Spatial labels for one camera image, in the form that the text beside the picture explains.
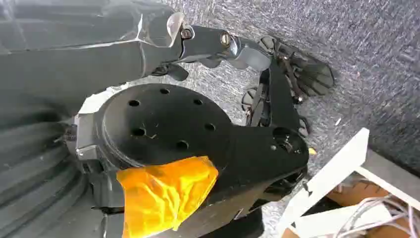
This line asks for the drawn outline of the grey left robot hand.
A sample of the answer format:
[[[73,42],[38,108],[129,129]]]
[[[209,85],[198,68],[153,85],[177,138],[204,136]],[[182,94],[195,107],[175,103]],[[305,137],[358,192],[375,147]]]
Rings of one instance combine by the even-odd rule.
[[[93,113],[85,100],[180,63],[261,72],[244,125],[191,89],[146,83]],[[261,44],[185,25],[150,0],[0,3],[3,238],[256,238],[261,206],[307,172],[284,65]]]

